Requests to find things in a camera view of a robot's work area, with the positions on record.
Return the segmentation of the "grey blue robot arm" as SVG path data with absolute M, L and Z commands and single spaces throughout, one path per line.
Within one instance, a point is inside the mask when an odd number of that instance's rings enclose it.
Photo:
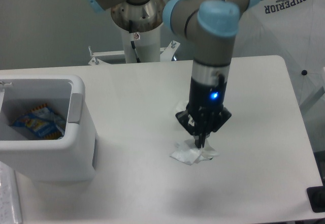
M 121 30 L 128 63 L 158 61 L 160 40 L 145 36 L 162 25 L 194 44 L 189 101 L 179 123 L 203 148 L 212 132 L 231 117 L 224 107 L 238 22 L 261 0 L 88 0 L 97 11 L 111 11 Z

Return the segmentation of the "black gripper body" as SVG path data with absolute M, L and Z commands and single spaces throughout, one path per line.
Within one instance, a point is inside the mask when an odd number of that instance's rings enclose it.
M 187 110 L 195 122 L 202 113 L 219 113 L 223 109 L 225 83 L 217 86 L 201 84 L 191 78 Z

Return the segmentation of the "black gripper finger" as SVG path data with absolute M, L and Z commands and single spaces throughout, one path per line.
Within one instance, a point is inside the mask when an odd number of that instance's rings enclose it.
M 200 131 L 198 124 L 195 123 L 188 110 L 180 111 L 175 114 L 178 122 L 185 128 L 185 130 L 193 136 L 194 144 L 197 148 L 201 147 Z
M 200 118 L 200 148 L 205 147 L 205 140 L 211 132 L 217 132 L 232 116 L 231 112 L 223 107 L 220 112 L 202 113 Z

